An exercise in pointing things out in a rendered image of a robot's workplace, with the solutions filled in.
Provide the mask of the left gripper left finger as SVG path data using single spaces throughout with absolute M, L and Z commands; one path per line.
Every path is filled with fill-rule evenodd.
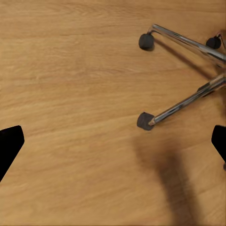
M 24 144 L 20 125 L 0 130 L 0 181 Z

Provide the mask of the swivel chair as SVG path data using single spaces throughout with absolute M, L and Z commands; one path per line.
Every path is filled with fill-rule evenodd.
M 138 41 L 140 48 L 150 49 L 153 46 L 153 36 L 151 35 L 153 32 L 167 37 L 182 47 L 222 68 L 224 71 L 220 75 L 211 79 L 209 83 L 200 87 L 195 94 L 172 106 L 170 109 L 164 111 L 156 117 L 148 113 L 141 113 L 137 119 L 137 126 L 148 131 L 150 131 L 155 124 L 158 124 L 169 116 L 177 113 L 199 98 L 205 97 L 216 91 L 220 91 L 226 87 L 226 54 L 216 50 L 221 46 L 221 39 L 226 50 L 226 30 L 221 30 L 214 38 L 210 38 L 205 46 L 162 26 L 153 24 L 147 33 L 140 36 Z M 224 170 L 226 170 L 226 163 L 224 164 Z

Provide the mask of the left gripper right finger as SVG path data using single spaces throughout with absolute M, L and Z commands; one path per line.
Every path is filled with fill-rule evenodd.
M 213 130 L 211 141 L 226 162 L 226 127 L 216 125 Z

